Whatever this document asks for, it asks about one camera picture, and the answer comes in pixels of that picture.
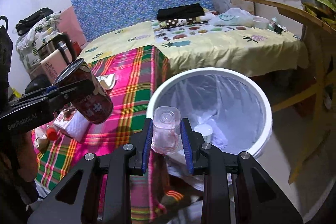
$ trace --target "plastic bag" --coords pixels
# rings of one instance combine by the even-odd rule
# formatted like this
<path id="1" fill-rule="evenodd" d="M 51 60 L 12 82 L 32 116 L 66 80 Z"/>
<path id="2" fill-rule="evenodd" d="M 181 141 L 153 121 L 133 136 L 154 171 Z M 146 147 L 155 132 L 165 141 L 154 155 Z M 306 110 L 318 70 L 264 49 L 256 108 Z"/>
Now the plastic bag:
<path id="1" fill-rule="evenodd" d="M 211 142 L 236 155 L 251 148 L 264 127 L 256 95 L 243 83 L 222 75 L 181 80 L 159 99 L 157 106 L 178 108 L 181 118 L 188 118 L 192 129 L 199 122 L 210 123 L 218 139 L 212 136 Z"/>
<path id="2" fill-rule="evenodd" d="M 220 14 L 208 21 L 209 25 L 225 25 L 225 26 L 253 26 L 253 16 L 240 8 L 231 8 L 224 14 Z"/>

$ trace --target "red can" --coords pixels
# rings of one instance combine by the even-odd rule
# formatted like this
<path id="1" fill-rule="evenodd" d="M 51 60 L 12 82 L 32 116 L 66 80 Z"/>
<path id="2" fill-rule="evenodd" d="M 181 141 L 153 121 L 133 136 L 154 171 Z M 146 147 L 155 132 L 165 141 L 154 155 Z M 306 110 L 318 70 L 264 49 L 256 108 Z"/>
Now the red can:
<path id="1" fill-rule="evenodd" d="M 85 98 L 71 103 L 88 121 L 94 124 L 102 123 L 111 115 L 113 103 L 83 58 L 77 59 L 66 67 L 56 78 L 55 85 L 61 87 L 85 79 L 92 80 L 95 90 Z"/>

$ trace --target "plaid blanket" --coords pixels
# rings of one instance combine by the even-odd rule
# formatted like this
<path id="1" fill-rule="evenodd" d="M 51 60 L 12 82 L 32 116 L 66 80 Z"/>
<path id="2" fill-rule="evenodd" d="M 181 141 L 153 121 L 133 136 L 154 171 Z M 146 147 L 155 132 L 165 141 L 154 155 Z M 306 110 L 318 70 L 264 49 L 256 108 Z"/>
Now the plaid blanket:
<path id="1" fill-rule="evenodd" d="M 166 80 L 169 69 L 167 57 L 153 45 L 100 59 L 89 66 L 96 76 L 115 74 L 116 84 L 109 93 L 114 110 L 104 123 L 91 124 L 81 143 L 60 134 L 44 153 L 37 155 L 37 180 L 49 189 L 53 189 L 86 153 L 98 156 L 111 153 L 128 143 L 131 134 L 141 131 L 149 99 Z M 103 200 L 105 182 L 106 178 L 100 200 Z M 146 175 L 131 178 L 132 222 L 148 222 L 181 198 L 181 194 L 170 189 L 162 156 L 153 152 Z"/>

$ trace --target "red bottle cap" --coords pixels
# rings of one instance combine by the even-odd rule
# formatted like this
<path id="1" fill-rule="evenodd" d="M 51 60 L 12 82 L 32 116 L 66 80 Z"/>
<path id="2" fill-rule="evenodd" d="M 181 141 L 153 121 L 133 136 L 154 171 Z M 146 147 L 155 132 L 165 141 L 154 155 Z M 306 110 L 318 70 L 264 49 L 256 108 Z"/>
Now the red bottle cap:
<path id="1" fill-rule="evenodd" d="M 57 136 L 57 131 L 55 128 L 53 127 L 49 127 L 46 130 L 46 134 L 47 134 L 47 138 L 51 141 L 55 141 L 57 140 L 58 136 Z"/>

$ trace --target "silver bolt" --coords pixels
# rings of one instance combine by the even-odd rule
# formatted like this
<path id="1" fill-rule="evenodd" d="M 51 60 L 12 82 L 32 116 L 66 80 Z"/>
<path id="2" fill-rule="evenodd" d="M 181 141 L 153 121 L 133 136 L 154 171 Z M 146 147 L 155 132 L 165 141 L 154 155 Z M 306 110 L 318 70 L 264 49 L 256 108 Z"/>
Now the silver bolt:
<path id="1" fill-rule="evenodd" d="M 124 150 L 132 150 L 133 149 L 133 144 L 127 143 L 124 145 Z"/>
<path id="2" fill-rule="evenodd" d="M 244 159 L 247 160 L 250 157 L 250 154 L 247 152 L 241 152 L 240 156 Z"/>
<path id="3" fill-rule="evenodd" d="M 212 147 L 212 145 L 210 143 L 203 143 L 202 144 L 202 148 L 205 150 L 209 150 Z"/>
<path id="4" fill-rule="evenodd" d="M 93 153 L 87 153 L 84 156 L 84 159 L 86 159 L 86 160 L 92 160 L 94 157 L 95 157 L 95 155 Z"/>

